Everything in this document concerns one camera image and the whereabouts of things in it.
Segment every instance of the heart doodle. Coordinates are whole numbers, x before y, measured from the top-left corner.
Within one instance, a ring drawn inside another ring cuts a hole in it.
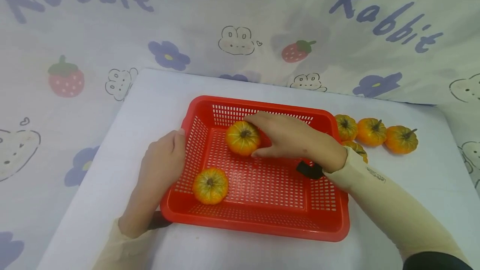
[[[20,122],[20,126],[25,126],[30,123],[30,119],[28,117],[25,117],[22,122]]]

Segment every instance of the small pumpkin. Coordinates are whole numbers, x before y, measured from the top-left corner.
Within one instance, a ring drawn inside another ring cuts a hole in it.
[[[355,119],[347,115],[336,115],[338,133],[341,141],[353,141],[357,137],[358,129]]]
[[[357,140],[368,146],[377,147],[387,139],[387,129],[381,120],[375,118],[361,119],[357,123]]]
[[[353,141],[343,141],[342,145],[343,146],[348,146],[351,149],[353,149],[356,153],[358,153],[361,157],[363,157],[363,161],[368,164],[367,153],[360,144],[355,143]]]
[[[193,195],[203,204],[218,204],[228,193],[228,178],[221,169],[208,168],[193,181]]]
[[[407,154],[417,149],[419,141],[415,132],[401,125],[387,128],[385,146],[395,154]]]
[[[233,153],[249,156],[260,146],[260,133],[255,125],[237,121],[227,129],[225,142]]]

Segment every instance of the purple flower print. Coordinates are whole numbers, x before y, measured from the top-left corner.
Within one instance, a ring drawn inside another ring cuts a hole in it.
[[[234,76],[223,74],[223,75],[220,75],[220,78],[225,78],[226,80],[248,81],[248,78],[245,75],[241,75],[241,74],[235,74]]]
[[[65,176],[64,182],[67,187],[74,187],[82,183],[93,158],[97,154],[98,148],[100,148],[100,146],[85,148],[76,154],[73,158],[73,168],[70,169]]]
[[[12,241],[13,233],[0,232],[0,270],[5,270],[22,254],[23,241]]]
[[[190,64],[188,55],[179,52],[177,46],[168,41],[148,43],[148,49],[155,56],[155,61],[165,68],[183,71]]]
[[[400,72],[381,77],[378,75],[368,75],[360,80],[359,86],[353,89],[355,95],[363,94],[365,97],[373,98],[383,93],[400,87],[397,82],[401,80]]]

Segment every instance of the arm sleeve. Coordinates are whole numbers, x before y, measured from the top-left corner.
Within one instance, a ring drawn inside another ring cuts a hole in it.
[[[397,246],[402,260],[434,251],[468,263],[452,235],[430,212],[399,185],[363,162],[347,148],[345,166],[325,176],[354,198],[361,209]]]
[[[107,244],[103,248],[93,270],[145,269],[149,250],[155,241],[155,232],[148,231],[136,239],[130,239],[122,235],[118,219],[116,219]]]

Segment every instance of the hand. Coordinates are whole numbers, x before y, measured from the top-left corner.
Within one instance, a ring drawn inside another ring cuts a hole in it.
[[[138,192],[158,203],[185,165],[185,131],[171,131],[148,146],[138,175]]]
[[[148,229],[158,204],[179,178],[185,165],[185,131],[171,131],[153,142],[145,152],[135,189],[119,229],[123,235],[137,238]]]
[[[345,165],[347,150],[330,135],[309,127],[300,119],[267,112],[243,119],[256,125],[272,141],[271,147],[257,149],[253,157],[303,157],[318,163],[329,173]]]

